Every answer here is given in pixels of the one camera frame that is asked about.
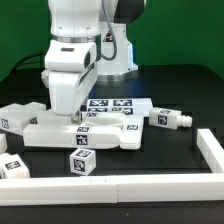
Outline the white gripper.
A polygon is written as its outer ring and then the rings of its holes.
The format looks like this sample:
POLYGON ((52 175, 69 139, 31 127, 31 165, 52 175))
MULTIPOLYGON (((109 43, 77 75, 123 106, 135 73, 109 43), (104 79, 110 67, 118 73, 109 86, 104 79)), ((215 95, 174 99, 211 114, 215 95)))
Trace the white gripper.
POLYGON ((49 89, 51 109, 57 115, 72 116, 79 125, 79 111, 97 81, 97 46, 94 42, 65 43, 52 40, 45 56, 41 78, 49 89))

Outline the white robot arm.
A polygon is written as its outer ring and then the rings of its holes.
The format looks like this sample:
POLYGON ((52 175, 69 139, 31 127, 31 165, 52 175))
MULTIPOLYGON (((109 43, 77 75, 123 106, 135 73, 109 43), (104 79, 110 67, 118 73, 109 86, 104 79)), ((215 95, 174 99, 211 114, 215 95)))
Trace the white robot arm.
POLYGON ((81 121, 81 106, 98 80, 136 71, 126 26, 147 0, 48 0, 51 41, 42 80, 54 114, 81 121))

